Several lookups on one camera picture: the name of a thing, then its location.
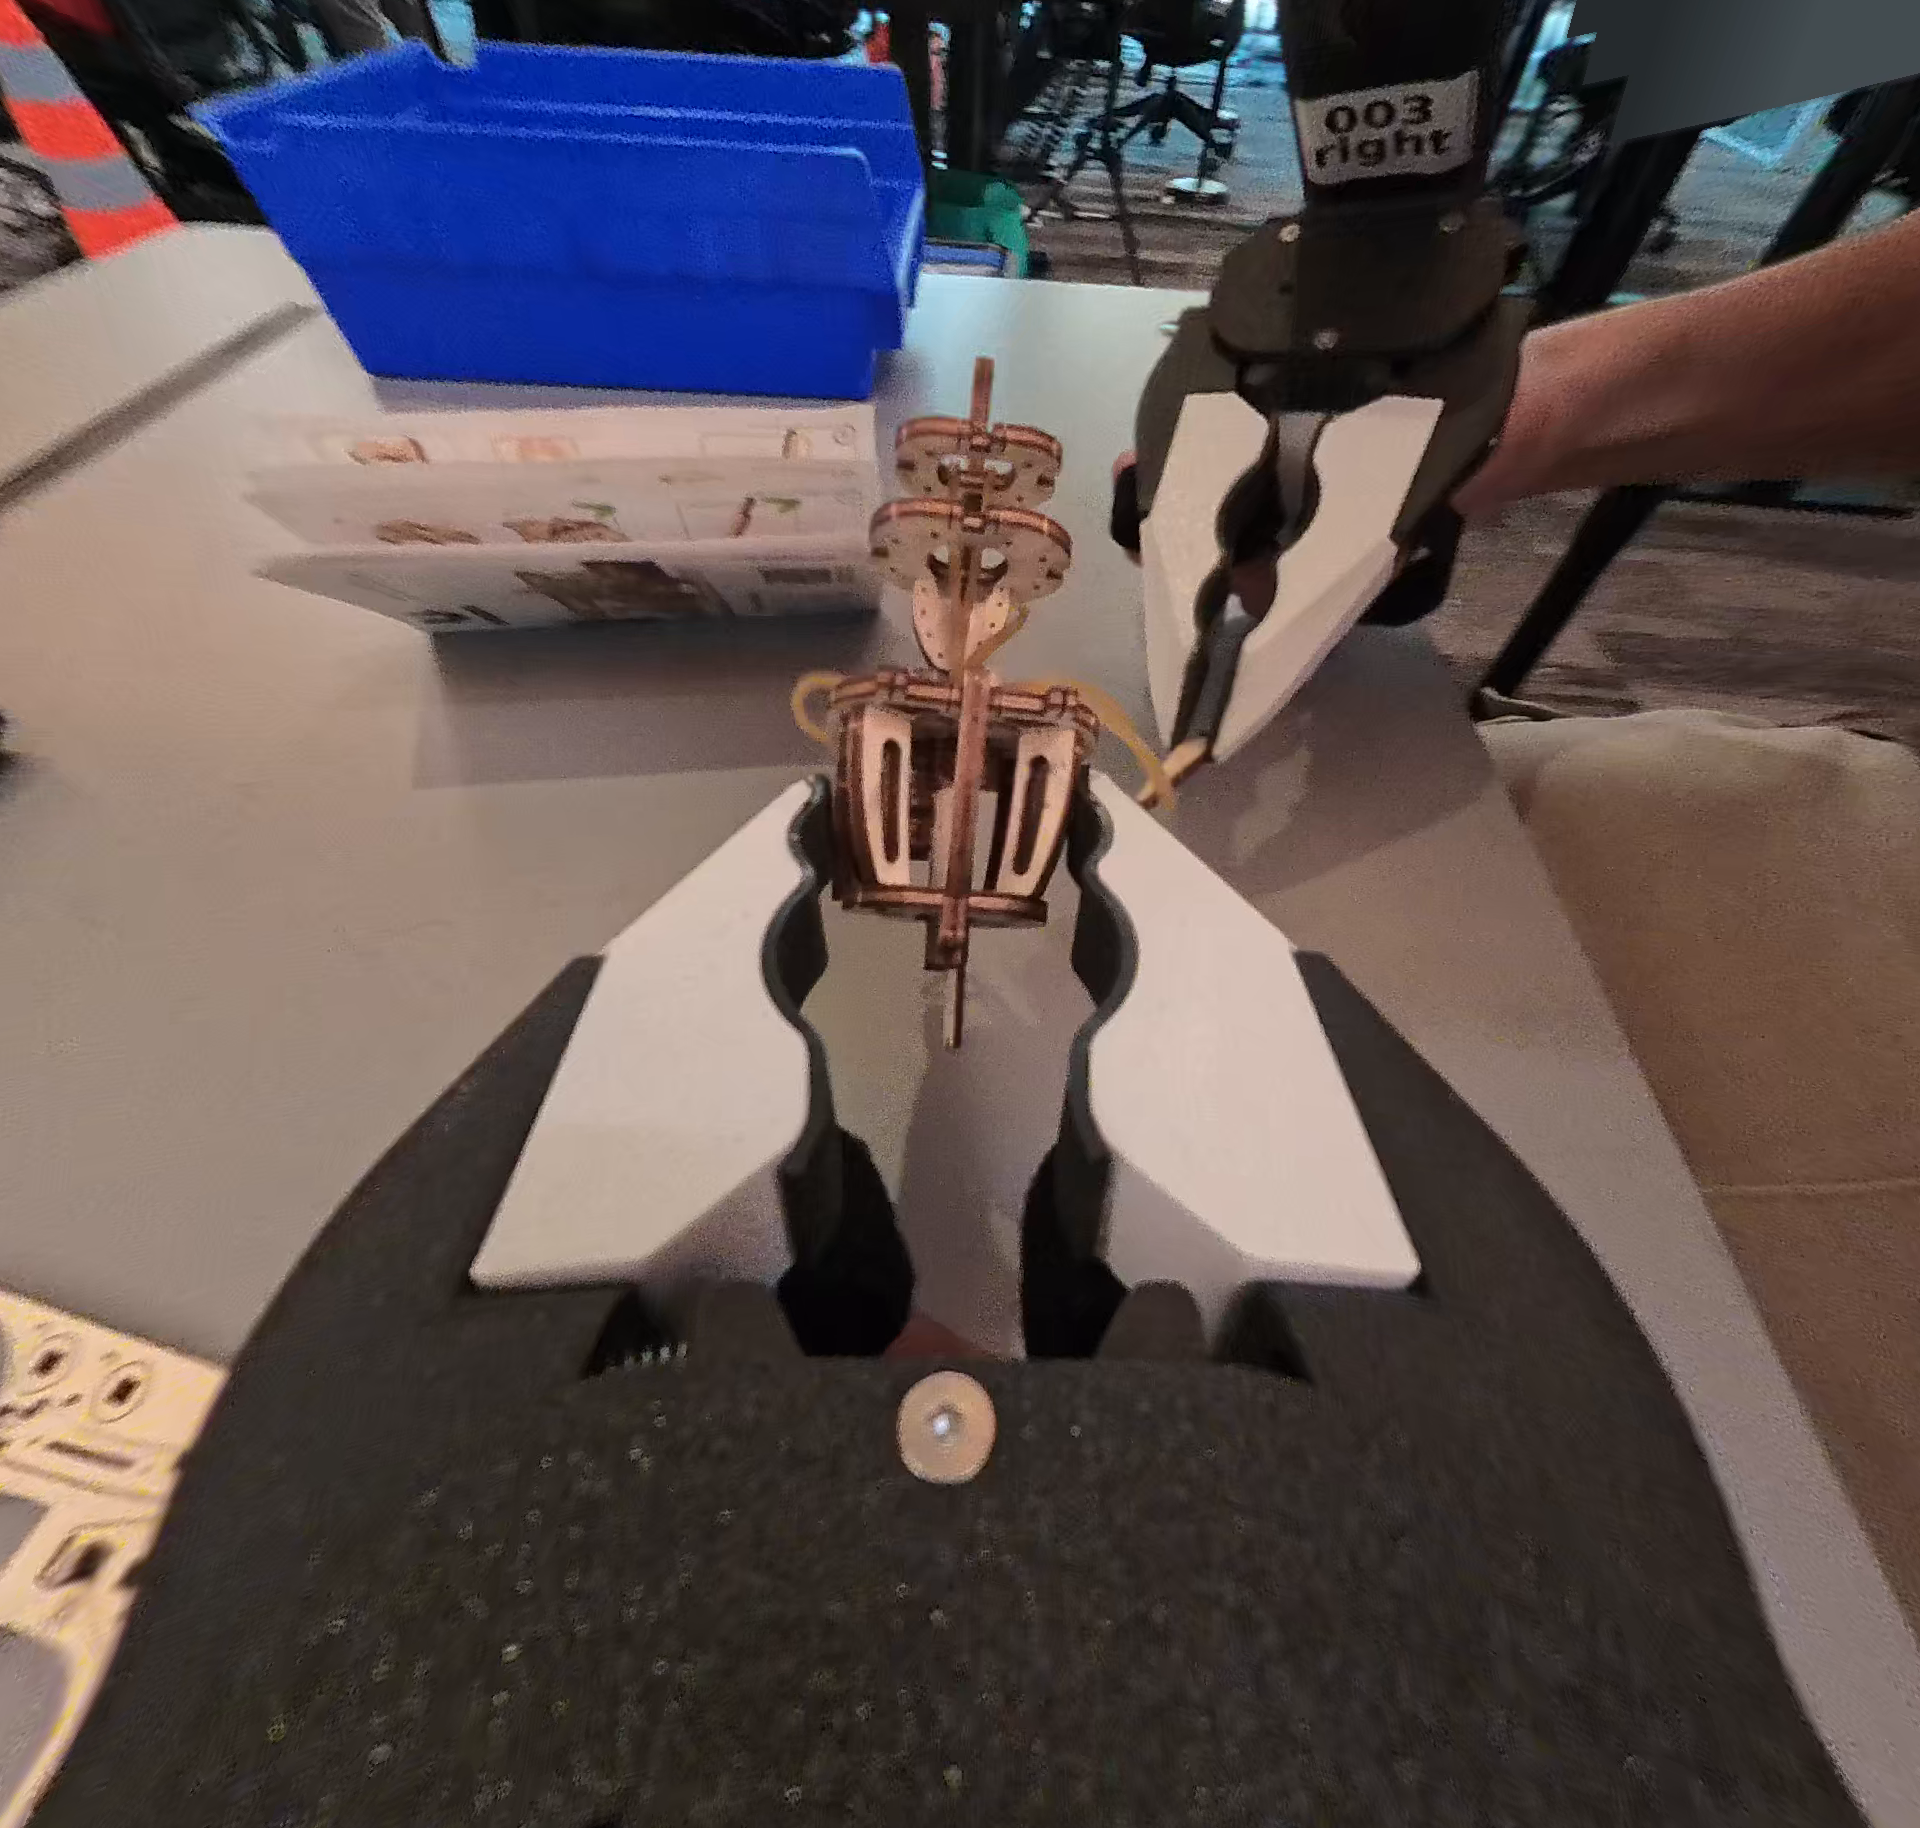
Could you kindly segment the wooden mechanical model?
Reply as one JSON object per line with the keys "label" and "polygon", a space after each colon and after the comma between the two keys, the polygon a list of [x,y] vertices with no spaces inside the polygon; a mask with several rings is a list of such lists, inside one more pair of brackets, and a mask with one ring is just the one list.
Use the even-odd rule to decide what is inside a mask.
{"label": "wooden mechanical model", "polygon": [[898,423],[898,489],[867,522],[870,563],[906,597],[917,661],[803,677],[792,695],[834,754],[832,894],[924,929],[948,1047],[964,1039],[974,934],[1045,922],[1099,728],[1077,685],[996,673],[1063,583],[1071,535],[1047,512],[1060,439],[996,417],[994,387],[979,354],[964,413]]}

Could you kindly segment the blue plastic bin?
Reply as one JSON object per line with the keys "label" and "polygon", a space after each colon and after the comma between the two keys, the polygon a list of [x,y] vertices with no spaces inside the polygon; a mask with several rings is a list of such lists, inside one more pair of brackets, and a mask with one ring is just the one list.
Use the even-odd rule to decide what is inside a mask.
{"label": "blue plastic bin", "polygon": [[889,64],[412,41],[194,115],[372,375],[860,402],[903,342]]}

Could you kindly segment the white illustrated instruction sheet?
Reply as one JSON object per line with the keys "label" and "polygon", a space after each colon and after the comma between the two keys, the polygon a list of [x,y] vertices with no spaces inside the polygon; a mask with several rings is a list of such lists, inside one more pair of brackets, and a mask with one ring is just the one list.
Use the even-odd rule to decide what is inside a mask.
{"label": "white illustrated instruction sheet", "polygon": [[882,496],[866,399],[289,415],[262,429],[241,493],[324,547],[820,535]]}

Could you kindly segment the illustrated instruction booklet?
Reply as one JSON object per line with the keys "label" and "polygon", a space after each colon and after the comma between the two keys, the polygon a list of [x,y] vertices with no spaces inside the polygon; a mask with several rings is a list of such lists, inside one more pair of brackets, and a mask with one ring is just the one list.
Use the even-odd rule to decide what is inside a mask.
{"label": "illustrated instruction booklet", "polygon": [[267,556],[255,574],[428,633],[854,618],[882,604],[875,566],[832,535],[333,544]]}

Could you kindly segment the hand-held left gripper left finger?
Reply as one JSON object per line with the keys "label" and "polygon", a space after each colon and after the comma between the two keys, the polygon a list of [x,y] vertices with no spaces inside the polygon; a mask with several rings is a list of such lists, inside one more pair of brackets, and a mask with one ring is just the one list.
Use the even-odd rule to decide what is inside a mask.
{"label": "hand-held left gripper left finger", "polygon": [[799,1350],[877,1356],[914,1305],[893,1199],[803,1017],[826,971],[824,778],[779,790],[599,951],[478,1287],[768,1287]]}

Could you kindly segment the black slanted table leg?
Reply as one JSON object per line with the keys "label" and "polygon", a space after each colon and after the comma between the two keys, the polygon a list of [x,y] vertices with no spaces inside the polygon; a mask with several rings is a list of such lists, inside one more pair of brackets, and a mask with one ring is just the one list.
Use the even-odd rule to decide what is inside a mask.
{"label": "black slanted table leg", "polygon": [[[1915,75],[1858,90],[1849,105],[1832,153],[1764,246],[1757,260],[1762,269],[1807,256],[1839,235],[1861,197],[1884,180],[1906,150],[1915,148]],[[1572,238],[1555,269],[1536,292],[1538,322],[1566,322],[1612,297],[1701,135],[1703,129],[1691,126],[1641,135],[1605,152],[1596,190],[1583,204]],[[1747,478],[1686,488],[1627,486],[1601,492],[1581,515],[1543,587],[1474,685],[1474,717],[1490,716],[1494,698],[1517,694],[1613,560],[1667,501],[1820,518],[1910,519],[1915,515],[1913,500],[1841,496],[1838,484],[1799,479]]]}

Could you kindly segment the yellow rubber band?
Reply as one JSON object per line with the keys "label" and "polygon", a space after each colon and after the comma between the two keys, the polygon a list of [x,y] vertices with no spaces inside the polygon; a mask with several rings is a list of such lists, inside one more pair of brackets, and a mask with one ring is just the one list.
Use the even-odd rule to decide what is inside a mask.
{"label": "yellow rubber band", "polygon": [[[788,708],[796,728],[813,743],[829,745],[834,736],[828,724],[813,716],[812,700],[820,695],[832,701],[836,692],[844,688],[863,688],[866,684],[866,676],[851,676],[836,669],[810,669],[799,673],[793,679],[788,695]],[[1028,677],[1017,682],[1016,688],[1025,692],[1067,690],[1076,694],[1093,711],[1101,731],[1111,736],[1138,765],[1140,784],[1133,799],[1140,803],[1140,808],[1168,812],[1176,806],[1177,790],[1163,756],[1156,751],[1143,736],[1140,736],[1131,716],[1106,688],[1096,688],[1091,682],[1060,676]]]}

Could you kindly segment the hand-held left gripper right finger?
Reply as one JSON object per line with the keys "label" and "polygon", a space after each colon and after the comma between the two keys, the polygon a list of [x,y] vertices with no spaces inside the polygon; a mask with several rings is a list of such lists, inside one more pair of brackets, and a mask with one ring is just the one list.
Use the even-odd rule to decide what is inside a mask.
{"label": "hand-held left gripper right finger", "polygon": [[1067,808],[1085,1013],[1019,1220],[1019,1345],[1089,1358],[1172,1285],[1203,1345],[1256,1287],[1403,1293],[1422,1261],[1302,960],[1246,895],[1089,776]]}

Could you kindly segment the laser-cut wooden parts sheet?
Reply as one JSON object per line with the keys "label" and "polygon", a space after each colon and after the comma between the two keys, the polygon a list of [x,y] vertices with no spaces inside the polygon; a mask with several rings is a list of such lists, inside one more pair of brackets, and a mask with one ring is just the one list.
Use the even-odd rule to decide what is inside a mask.
{"label": "laser-cut wooden parts sheet", "polygon": [[4,1559],[4,1626],[79,1692],[118,1647],[228,1372],[13,1291],[2,1321],[2,1486],[32,1511]]}

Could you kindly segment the person's right forearm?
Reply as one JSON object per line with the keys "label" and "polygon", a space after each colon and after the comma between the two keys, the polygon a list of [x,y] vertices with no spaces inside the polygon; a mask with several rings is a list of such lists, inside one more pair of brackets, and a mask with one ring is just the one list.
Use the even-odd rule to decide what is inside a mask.
{"label": "person's right forearm", "polygon": [[1480,519],[1621,486],[1918,471],[1918,217],[1530,331]]}

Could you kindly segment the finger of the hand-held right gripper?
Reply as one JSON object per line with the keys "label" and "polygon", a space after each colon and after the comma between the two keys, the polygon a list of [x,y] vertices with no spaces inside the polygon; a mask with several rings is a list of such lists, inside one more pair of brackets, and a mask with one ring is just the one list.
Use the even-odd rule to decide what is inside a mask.
{"label": "finger of the hand-held right gripper", "polygon": [[1184,399],[1140,524],[1148,695],[1169,751],[1236,756],[1296,688],[1302,604],[1284,544],[1304,515],[1306,415]]}
{"label": "finger of the hand-held right gripper", "polygon": [[1435,397],[1379,397],[1321,423],[1310,450],[1277,443],[1268,482],[1296,515],[1280,547],[1227,566],[1194,711],[1203,759],[1266,730],[1379,597],[1441,412]]}

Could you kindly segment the black office chair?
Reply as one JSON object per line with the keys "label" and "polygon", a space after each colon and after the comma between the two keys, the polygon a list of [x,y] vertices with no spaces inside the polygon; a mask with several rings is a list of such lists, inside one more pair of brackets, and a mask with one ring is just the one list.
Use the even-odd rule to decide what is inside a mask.
{"label": "black office chair", "polygon": [[1243,7],[1246,0],[1133,0],[1109,23],[1101,103],[1071,137],[1063,169],[1047,176],[1035,210],[1076,219],[1067,190],[1096,163],[1107,178],[1130,284],[1143,279],[1125,190],[1125,150],[1140,135],[1149,144],[1163,144],[1172,129],[1194,137],[1194,169],[1163,183],[1173,204],[1217,207],[1227,200],[1217,169],[1236,156],[1237,115],[1227,110],[1227,83]]}

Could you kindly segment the orange reflective vest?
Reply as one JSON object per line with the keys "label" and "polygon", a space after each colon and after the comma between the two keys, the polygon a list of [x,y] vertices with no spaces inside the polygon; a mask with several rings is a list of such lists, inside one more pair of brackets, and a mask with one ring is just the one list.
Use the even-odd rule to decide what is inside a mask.
{"label": "orange reflective vest", "polygon": [[180,230],[173,210],[18,0],[2,0],[2,93],[86,260]]}

